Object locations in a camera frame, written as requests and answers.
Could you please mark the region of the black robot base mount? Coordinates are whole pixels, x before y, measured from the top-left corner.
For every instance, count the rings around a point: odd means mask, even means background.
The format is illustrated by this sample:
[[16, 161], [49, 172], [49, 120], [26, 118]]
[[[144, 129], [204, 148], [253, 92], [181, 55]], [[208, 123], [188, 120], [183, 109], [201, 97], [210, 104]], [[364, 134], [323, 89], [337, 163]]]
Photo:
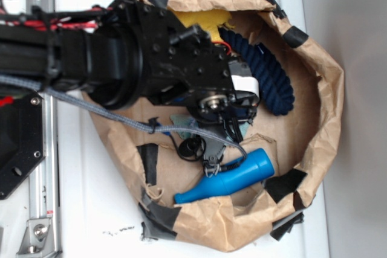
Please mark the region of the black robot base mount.
[[44, 158], [42, 97], [33, 92], [1, 106], [1, 199], [25, 181]]

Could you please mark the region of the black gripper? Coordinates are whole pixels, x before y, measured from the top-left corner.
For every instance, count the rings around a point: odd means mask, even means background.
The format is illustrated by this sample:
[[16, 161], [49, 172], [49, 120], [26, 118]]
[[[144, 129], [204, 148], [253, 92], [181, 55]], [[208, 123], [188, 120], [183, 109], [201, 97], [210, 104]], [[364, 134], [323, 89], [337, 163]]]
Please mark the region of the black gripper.
[[258, 81], [199, 25], [185, 27], [166, 7], [141, 0], [114, 0], [111, 8], [118, 79], [108, 109], [144, 97], [153, 105], [185, 107], [202, 123], [254, 119]]

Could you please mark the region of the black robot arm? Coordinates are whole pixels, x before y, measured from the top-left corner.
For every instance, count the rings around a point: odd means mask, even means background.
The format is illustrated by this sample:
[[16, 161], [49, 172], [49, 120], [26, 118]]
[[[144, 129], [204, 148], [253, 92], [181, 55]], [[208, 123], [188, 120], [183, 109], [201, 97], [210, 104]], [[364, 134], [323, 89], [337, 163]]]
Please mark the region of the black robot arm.
[[258, 81], [198, 25], [141, 0], [108, 8], [1, 16], [1, 72], [58, 91], [85, 91], [108, 110], [139, 98], [185, 107], [200, 122], [247, 121]]

